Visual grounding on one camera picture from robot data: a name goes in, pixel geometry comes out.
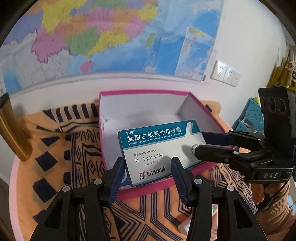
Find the pink sleeve forearm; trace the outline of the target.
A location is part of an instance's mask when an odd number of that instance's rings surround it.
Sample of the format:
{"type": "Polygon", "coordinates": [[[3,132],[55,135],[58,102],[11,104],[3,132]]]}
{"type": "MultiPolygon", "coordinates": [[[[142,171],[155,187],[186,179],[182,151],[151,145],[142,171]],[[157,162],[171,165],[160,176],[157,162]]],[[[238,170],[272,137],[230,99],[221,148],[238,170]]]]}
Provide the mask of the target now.
{"type": "Polygon", "coordinates": [[[267,240],[284,240],[295,222],[295,214],[288,205],[288,191],[282,190],[266,211],[257,218],[267,240]]]}

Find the person's right hand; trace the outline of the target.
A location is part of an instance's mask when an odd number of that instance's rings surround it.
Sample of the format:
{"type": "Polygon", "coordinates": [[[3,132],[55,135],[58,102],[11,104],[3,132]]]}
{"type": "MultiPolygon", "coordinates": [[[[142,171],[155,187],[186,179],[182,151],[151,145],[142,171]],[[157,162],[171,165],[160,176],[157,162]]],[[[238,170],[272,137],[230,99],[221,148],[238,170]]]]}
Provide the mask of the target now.
{"type": "Polygon", "coordinates": [[[273,199],[273,202],[277,202],[288,189],[287,182],[276,183],[273,182],[266,187],[263,184],[251,184],[252,199],[256,205],[264,202],[264,199],[269,195],[269,198],[273,199]]]}

